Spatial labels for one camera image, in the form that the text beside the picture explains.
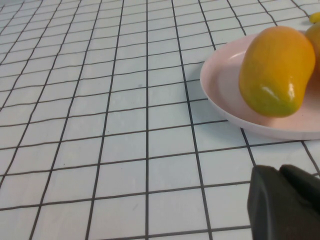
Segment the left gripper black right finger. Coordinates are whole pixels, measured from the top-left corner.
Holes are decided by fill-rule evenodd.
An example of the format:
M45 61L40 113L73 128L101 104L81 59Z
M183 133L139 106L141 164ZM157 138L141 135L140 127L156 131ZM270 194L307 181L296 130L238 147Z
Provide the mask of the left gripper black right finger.
M313 210L319 214L320 179L294 165L289 164L282 165L279 172L296 190L296 192L311 205Z

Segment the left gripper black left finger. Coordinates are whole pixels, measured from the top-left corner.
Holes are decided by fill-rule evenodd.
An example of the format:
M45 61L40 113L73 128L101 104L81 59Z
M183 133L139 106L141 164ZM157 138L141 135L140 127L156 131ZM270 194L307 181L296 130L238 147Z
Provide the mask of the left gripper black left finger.
M254 240L320 238L320 214L296 192L280 169L253 167L247 212Z

